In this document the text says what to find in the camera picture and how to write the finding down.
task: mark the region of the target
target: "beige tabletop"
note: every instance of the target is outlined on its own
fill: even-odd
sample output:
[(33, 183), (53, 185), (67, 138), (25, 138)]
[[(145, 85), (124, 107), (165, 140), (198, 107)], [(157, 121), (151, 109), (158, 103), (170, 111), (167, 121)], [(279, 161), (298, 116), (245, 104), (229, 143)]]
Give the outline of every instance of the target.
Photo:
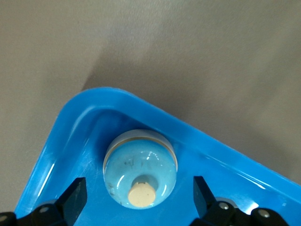
[(301, 2), (0, 3), (0, 212), (62, 106), (128, 90), (301, 184)]

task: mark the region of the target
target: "blue tray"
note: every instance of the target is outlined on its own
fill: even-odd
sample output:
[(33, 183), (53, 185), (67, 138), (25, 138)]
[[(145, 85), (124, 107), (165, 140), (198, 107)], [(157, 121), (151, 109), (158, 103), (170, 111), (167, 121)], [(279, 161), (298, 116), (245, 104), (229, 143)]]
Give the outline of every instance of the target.
[[(110, 142), (132, 129), (151, 129), (173, 145), (179, 169), (172, 194), (147, 210), (127, 209), (108, 194), (103, 160)], [(71, 99), (58, 115), (16, 207), (17, 217), (58, 198), (76, 177), (87, 178), (88, 201), (76, 226), (188, 226), (198, 217), (193, 176), (245, 213), (270, 208), (301, 223), (301, 187), (212, 137), (120, 89), (98, 88)]]

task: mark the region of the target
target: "metal screw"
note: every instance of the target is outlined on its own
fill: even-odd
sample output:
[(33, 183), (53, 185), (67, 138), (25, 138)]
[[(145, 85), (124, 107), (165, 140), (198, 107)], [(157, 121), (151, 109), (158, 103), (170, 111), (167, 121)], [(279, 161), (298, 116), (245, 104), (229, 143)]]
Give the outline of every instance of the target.
[(267, 212), (266, 210), (258, 210), (258, 213), (264, 218), (269, 218), (269, 212)]
[(0, 216), (0, 222), (5, 221), (8, 217), (5, 215)]
[(46, 211), (48, 211), (49, 207), (42, 207), (39, 212), (40, 213), (45, 213)]
[(220, 202), (220, 204), (218, 204), (223, 210), (227, 210), (227, 209), (229, 209), (229, 206), (226, 204), (226, 203), (224, 203), (224, 202)]

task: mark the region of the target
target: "silver bolt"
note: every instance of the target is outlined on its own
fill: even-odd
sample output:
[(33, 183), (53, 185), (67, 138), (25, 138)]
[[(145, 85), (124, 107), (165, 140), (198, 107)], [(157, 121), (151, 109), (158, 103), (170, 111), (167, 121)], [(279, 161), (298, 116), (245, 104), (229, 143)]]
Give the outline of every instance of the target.
[(45, 212), (48, 211), (48, 209), (49, 209), (49, 207), (42, 207), (42, 208), (39, 210), (39, 212), (40, 212), (40, 213), (45, 213)]
[(229, 206), (226, 204), (226, 203), (224, 203), (224, 202), (220, 202), (220, 204), (218, 204), (223, 210), (227, 210), (227, 209), (229, 209)]
[(2, 222), (2, 221), (5, 221), (7, 218), (8, 218), (8, 217), (7, 217), (7, 216), (5, 216), (5, 215), (3, 215), (3, 216), (0, 216), (0, 222)]
[(258, 213), (260, 214), (260, 216), (264, 217), (264, 218), (269, 218), (269, 212), (267, 212), (266, 210), (258, 210)]

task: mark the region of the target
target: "brown rim line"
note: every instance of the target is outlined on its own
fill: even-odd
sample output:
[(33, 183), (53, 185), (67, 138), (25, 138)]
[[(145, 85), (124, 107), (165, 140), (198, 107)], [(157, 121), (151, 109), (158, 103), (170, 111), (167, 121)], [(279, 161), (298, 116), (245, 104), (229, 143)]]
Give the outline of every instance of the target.
[(174, 159), (174, 164), (175, 164), (175, 169), (176, 171), (178, 171), (178, 161), (177, 161), (177, 158), (175, 156), (175, 153), (172, 149), (170, 149), (166, 144), (164, 144), (163, 142), (161, 142), (160, 140), (157, 140), (157, 139), (153, 139), (153, 138), (150, 138), (150, 137), (131, 137), (131, 138), (128, 138), (128, 139), (125, 139), (117, 144), (115, 144), (108, 152), (107, 154), (105, 155), (105, 158), (104, 158), (104, 161), (103, 161), (103, 174), (104, 174), (104, 170), (105, 170), (105, 166), (107, 164), (107, 161), (108, 161), (108, 158), (109, 156), (113, 153), (113, 151), (118, 148), (119, 146), (123, 145), (124, 143), (126, 142), (129, 142), (129, 141), (133, 141), (133, 140), (151, 140), (151, 141), (154, 141), (158, 144), (160, 144), (161, 146), (163, 146), (165, 149), (168, 150), (168, 152), (171, 154), (172, 158)]

